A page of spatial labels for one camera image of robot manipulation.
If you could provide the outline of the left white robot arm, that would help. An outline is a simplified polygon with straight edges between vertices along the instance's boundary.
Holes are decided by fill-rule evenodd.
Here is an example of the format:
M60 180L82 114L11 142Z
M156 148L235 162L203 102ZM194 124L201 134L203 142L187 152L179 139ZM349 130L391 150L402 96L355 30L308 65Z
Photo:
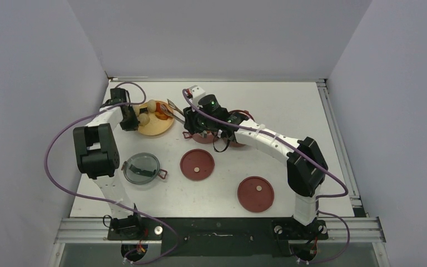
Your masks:
M127 90L115 87L101 106L100 114L85 126L73 129L76 161L79 171L86 174L101 190L111 209L109 234L121 239L137 239L143 223L134 210L118 174L120 155L113 130L138 130L139 121Z

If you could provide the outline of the orange fried food pieces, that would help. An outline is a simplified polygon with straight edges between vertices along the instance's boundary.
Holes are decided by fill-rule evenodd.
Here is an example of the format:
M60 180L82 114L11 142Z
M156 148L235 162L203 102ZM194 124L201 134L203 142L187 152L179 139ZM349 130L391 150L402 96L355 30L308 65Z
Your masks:
M160 120L168 120L170 118L169 115L167 115L165 112L165 105L160 103L160 102L156 102L156 109L155 109L155 116L160 119Z

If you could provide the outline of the metal tongs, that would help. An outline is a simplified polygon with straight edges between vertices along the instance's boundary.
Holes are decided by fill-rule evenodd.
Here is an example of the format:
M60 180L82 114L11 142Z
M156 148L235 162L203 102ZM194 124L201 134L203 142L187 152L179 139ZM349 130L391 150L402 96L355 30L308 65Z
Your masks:
M182 124L185 123L183 112L171 100L167 99L167 104L160 104L160 108L165 115L174 118Z

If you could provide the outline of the red steel bowl with handles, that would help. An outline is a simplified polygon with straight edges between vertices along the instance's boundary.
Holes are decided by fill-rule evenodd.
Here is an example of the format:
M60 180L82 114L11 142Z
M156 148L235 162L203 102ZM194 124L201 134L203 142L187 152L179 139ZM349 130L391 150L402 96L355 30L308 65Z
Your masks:
M182 132L184 139L193 139L200 144L211 144L215 143L218 138L210 131L190 134L188 131Z

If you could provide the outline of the white bun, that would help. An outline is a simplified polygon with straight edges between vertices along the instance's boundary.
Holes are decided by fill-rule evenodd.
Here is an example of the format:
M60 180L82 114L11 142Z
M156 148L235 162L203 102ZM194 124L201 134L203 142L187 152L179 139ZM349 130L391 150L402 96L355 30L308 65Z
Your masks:
M147 104L147 109L150 113L156 112L157 102L155 100L149 100L146 104Z
M150 123L150 117L149 117L149 114L147 113L141 113L137 118L140 126L145 126L148 123Z

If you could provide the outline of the orange plastic plate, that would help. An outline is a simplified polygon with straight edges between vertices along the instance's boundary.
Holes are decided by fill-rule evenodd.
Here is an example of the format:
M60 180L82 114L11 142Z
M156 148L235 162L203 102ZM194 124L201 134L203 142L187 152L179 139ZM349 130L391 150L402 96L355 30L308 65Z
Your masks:
M167 104L166 102L155 100L156 102ZM147 109L147 104L134 105L136 116L138 117L141 113L147 113L150 117L150 123L145 126L138 126L138 132L145 136L157 136L167 131L175 119L170 117L168 120L160 120L155 116L155 113L150 113Z

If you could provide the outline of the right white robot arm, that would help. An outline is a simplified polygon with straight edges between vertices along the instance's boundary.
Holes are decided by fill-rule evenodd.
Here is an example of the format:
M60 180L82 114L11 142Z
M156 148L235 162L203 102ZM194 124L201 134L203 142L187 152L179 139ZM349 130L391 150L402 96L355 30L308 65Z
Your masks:
M256 148L286 167L287 184L295 193L292 231L306 238L314 231L318 216L318 195L328 171L316 141L310 137L293 139L270 131L242 112L219 107L212 114L186 107L184 128L191 134L212 132L222 138Z

